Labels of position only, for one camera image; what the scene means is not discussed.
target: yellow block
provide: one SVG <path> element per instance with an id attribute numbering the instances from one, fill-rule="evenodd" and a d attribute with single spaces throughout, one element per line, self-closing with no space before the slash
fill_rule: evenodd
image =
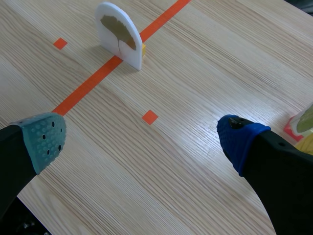
<path id="1" fill-rule="evenodd" d="M 142 57 L 146 54 L 146 45 L 142 44 Z"/>
<path id="2" fill-rule="evenodd" d="M 302 152 L 313 155 L 313 134 L 300 140 L 295 147 Z"/>

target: wooden table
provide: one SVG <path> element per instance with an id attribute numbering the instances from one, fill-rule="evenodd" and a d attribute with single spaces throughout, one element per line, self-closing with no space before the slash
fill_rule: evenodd
<path id="1" fill-rule="evenodd" d="M 1 128 L 52 111 L 112 57 L 99 2 L 0 2 Z M 175 0 L 112 2 L 142 31 Z M 69 110 L 64 150 L 19 198 L 54 235 L 274 234 L 216 125 L 237 114 L 286 138 L 313 100 L 312 25 L 282 0 L 192 0 L 146 41 L 142 71 L 122 63 Z"/>

